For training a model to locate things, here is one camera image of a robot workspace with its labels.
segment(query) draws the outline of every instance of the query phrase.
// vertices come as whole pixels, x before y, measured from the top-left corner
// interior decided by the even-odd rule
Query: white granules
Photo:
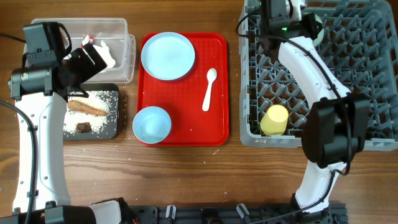
[[[90,95],[88,98],[70,96],[69,100],[82,102],[90,107],[103,110],[109,114],[109,108],[112,100],[109,91],[87,91]],[[63,122],[63,130],[71,134],[76,133],[76,125],[78,123],[89,122],[93,133],[100,133],[106,124],[107,116],[95,116],[67,109],[65,120]]]

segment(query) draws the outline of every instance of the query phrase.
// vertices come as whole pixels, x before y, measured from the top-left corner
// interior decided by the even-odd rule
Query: wood grain surface
[[[137,48],[150,32],[218,32],[229,44],[231,134],[220,147],[145,147],[134,138],[138,66],[120,85],[126,119],[112,141],[65,142],[65,175],[73,205],[124,197],[130,205],[263,205],[289,202],[307,160],[301,149],[244,147],[239,140],[240,61],[234,28],[243,0],[0,0],[0,32],[23,37],[22,26],[44,17],[123,17]],[[393,9],[398,3],[390,1]],[[21,65],[21,43],[0,39],[0,99],[12,102],[7,81]],[[19,170],[15,114],[0,108],[0,216],[11,215]],[[346,203],[351,223],[398,223],[398,151],[362,152],[351,175],[331,195]]]

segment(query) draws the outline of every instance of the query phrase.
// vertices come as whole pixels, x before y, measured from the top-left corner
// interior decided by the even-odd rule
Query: brown food piece
[[[82,102],[76,101],[76,100],[70,100],[68,102],[68,108],[72,111],[79,111],[79,112],[83,112],[86,114],[92,114],[92,115],[97,115],[97,116],[107,116],[108,115],[108,113],[103,110],[92,108],[92,107],[90,107]]]
[[[87,133],[89,131],[91,131],[91,125],[89,122],[85,122],[85,123],[78,123],[76,125],[76,130],[79,133]]]

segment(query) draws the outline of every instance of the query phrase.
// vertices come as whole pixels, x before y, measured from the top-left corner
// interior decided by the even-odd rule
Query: gray dish rack
[[[245,0],[243,18],[259,5]],[[335,76],[371,103],[364,150],[398,148],[398,39],[392,9],[385,0],[308,0],[305,12],[323,21],[325,36],[317,51]],[[246,19],[242,34],[259,33],[260,15]],[[296,148],[309,108],[291,73],[273,56],[267,57],[258,38],[239,38],[241,56],[241,142],[253,147]],[[267,136],[261,118],[274,105],[284,105],[289,122],[284,135]]]

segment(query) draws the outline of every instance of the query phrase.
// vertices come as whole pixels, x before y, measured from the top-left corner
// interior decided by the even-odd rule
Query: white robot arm
[[[325,65],[315,50],[313,40],[304,36],[295,37],[290,40],[311,52],[311,54],[318,60],[318,62],[327,72],[327,75],[336,86],[340,96],[346,97],[350,90],[341,84],[330,72],[330,69]],[[299,87],[303,91],[310,108],[315,102],[319,102],[321,99],[337,99],[337,96],[330,91],[329,83],[322,75],[320,69],[315,65],[315,62],[297,47],[287,42],[282,43],[279,48],[279,61],[292,73]],[[343,170],[345,167],[345,163],[337,162],[335,164],[328,165],[328,167],[324,169],[321,169],[317,163],[308,161],[303,182],[295,194],[295,198],[299,207],[305,208],[322,198],[328,188],[331,171],[335,169]],[[337,178],[338,174],[334,177],[332,188]],[[317,206],[306,210],[306,212],[319,212],[327,208],[329,206],[328,199],[330,193],[331,191],[328,193],[328,196],[322,203],[319,203]]]
[[[90,207],[70,206],[62,134],[68,89],[74,88],[74,91],[83,92],[78,96],[87,97],[80,84],[106,68],[106,63],[91,44],[74,51],[71,45],[65,49],[60,29],[71,43],[62,24],[44,22],[24,27],[28,49],[33,49],[24,58],[29,58],[31,66],[25,68],[23,64],[22,68],[14,70],[9,81],[11,97],[20,111],[19,181],[12,204],[14,215],[0,218],[0,223],[43,223],[41,216],[44,215],[45,223],[130,224],[132,211],[122,198]],[[63,60],[68,54],[71,57]],[[30,135],[32,126],[37,136],[36,145]]]
[[[363,150],[369,111],[369,101],[353,96],[318,55],[314,42],[319,44],[323,38],[322,24],[314,14],[302,14],[305,6],[303,0],[260,4],[263,48],[279,48],[279,61],[291,72],[311,109],[302,137],[308,165],[292,197],[292,206],[301,211],[298,222],[324,215],[338,174]],[[335,123],[337,116],[340,124]]]

